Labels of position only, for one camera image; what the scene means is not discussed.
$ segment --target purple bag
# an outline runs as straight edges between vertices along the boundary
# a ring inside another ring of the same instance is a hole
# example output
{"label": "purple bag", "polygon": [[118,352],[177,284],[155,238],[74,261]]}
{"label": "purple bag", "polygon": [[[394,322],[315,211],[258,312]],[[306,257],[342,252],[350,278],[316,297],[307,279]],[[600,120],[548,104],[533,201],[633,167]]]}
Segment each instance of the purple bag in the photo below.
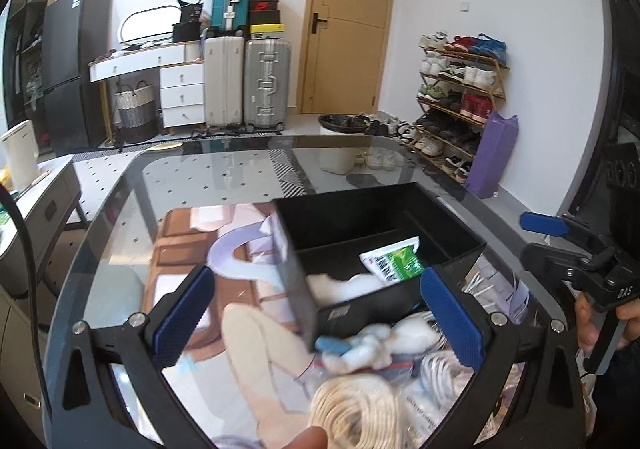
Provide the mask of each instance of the purple bag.
{"label": "purple bag", "polygon": [[503,118],[497,111],[492,112],[484,127],[478,153],[466,181],[468,191],[479,198],[494,195],[517,137],[518,116]]}

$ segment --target door frame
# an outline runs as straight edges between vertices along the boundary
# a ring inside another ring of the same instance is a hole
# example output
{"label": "door frame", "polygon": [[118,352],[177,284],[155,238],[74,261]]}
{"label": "door frame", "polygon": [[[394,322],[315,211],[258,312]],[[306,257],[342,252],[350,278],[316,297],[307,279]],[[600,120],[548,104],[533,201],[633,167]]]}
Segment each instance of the door frame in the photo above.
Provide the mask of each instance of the door frame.
{"label": "door frame", "polygon": [[[300,39],[300,62],[298,64],[298,86],[296,90],[296,106],[298,112],[305,111],[304,100],[302,100],[305,92],[305,77],[306,77],[306,54],[309,48],[309,39],[311,38],[311,16],[313,11],[314,0],[306,0],[305,15],[302,24],[302,39]],[[390,0],[386,9],[385,17],[385,37],[382,43],[382,55],[380,57],[380,67],[378,69],[378,85],[376,86],[376,101],[372,106],[372,111],[378,110],[378,104],[380,103],[380,90],[382,88],[382,76],[385,71],[386,61],[386,49],[389,41],[389,33],[391,30],[391,14],[393,12],[394,0]]]}

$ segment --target open black box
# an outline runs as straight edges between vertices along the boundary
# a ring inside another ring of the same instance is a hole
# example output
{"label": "open black box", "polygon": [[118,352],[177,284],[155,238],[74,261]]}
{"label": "open black box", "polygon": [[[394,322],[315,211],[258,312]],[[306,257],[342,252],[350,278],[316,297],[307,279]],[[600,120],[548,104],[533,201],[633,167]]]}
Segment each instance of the open black box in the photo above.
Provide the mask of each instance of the open black box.
{"label": "open black box", "polygon": [[342,303],[320,306],[306,282],[327,273],[347,280],[367,269],[360,254],[420,237],[424,267],[464,279],[484,242],[418,184],[382,186],[274,200],[278,269],[310,350],[319,336],[345,338],[371,323],[395,323],[423,303],[414,277]]}

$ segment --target person's hand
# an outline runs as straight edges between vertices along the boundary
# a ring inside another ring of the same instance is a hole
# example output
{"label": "person's hand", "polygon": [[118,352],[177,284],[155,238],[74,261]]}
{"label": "person's hand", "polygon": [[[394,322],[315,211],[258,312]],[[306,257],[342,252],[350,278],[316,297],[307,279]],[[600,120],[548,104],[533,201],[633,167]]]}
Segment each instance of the person's hand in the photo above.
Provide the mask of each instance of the person's hand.
{"label": "person's hand", "polygon": [[[618,319],[628,321],[618,343],[617,349],[620,350],[640,337],[640,299],[619,306],[616,308],[616,315]],[[585,353],[591,353],[600,333],[591,322],[593,309],[584,293],[581,293],[575,302],[575,316],[578,326],[578,346]]]}
{"label": "person's hand", "polygon": [[283,449],[327,449],[328,439],[321,427],[308,427]]}

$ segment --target green and white package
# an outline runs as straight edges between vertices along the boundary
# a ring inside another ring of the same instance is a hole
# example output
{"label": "green and white package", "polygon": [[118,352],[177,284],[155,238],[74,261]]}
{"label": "green and white package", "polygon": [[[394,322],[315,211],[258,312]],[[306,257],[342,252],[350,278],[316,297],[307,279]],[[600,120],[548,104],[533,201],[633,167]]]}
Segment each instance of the green and white package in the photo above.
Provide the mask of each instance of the green and white package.
{"label": "green and white package", "polygon": [[386,285],[405,281],[424,272],[415,255],[420,238],[405,239],[392,245],[360,254],[360,260],[370,273],[377,275]]}

